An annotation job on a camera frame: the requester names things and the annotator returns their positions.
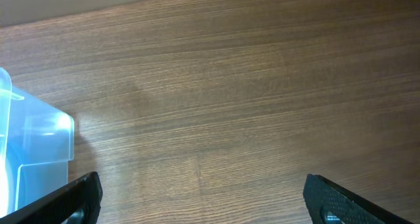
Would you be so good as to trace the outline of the clear plastic storage bin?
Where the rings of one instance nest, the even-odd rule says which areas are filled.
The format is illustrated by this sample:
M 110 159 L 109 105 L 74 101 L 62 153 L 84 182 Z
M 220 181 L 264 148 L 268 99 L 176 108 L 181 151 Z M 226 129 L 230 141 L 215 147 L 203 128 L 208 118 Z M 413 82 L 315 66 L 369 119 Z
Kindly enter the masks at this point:
M 73 118 L 1 70 L 1 216 L 66 185 L 73 158 Z

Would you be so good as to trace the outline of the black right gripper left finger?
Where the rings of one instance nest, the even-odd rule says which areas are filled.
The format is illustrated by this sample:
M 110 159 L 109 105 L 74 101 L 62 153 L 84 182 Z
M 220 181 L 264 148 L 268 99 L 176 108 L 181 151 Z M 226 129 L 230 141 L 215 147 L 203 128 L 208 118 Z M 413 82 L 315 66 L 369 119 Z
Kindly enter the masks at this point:
M 95 224 L 103 190 L 92 171 L 35 202 L 1 218 L 1 224 Z

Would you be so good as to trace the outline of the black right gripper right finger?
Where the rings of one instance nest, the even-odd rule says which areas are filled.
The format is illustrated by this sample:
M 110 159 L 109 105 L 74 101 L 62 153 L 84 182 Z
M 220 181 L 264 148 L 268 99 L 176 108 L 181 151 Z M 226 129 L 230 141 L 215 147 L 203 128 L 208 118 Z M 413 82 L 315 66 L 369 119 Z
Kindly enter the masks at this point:
M 412 224 L 321 175 L 307 175 L 303 198 L 316 224 Z

